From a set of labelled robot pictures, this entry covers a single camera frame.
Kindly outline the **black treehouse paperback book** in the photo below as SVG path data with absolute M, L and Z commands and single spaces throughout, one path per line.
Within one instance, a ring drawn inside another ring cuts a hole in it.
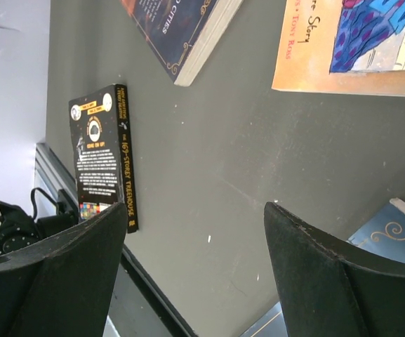
M 127 87 L 111 84 L 69 101 L 69 127 L 80 218 L 121 202 L 126 231 L 138 231 Z

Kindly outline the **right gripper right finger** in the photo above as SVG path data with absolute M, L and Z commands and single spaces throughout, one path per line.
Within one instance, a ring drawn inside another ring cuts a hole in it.
M 405 263 L 348 244 L 272 202 L 264 227 L 289 336 L 405 336 Z

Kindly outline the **blue hardcover book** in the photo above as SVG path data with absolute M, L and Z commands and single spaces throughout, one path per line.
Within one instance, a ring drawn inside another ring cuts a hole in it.
M 389 200 L 346 242 L 383 258 L 405 263 L 405 201 Z M 242 335 L 287 336 L 281 302 L 273 305 Z

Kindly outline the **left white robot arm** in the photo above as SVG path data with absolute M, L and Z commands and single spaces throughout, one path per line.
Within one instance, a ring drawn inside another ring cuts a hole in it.
M 35 220 L 19 206 L 0 201 L 0 256 L 52 237 L 77 223 L 72 211 Z

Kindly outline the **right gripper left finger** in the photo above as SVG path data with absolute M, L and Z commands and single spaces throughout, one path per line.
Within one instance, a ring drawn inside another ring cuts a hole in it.
M 126 227 L 117 203 L 0 256 L 0 336 L 102 336 Z

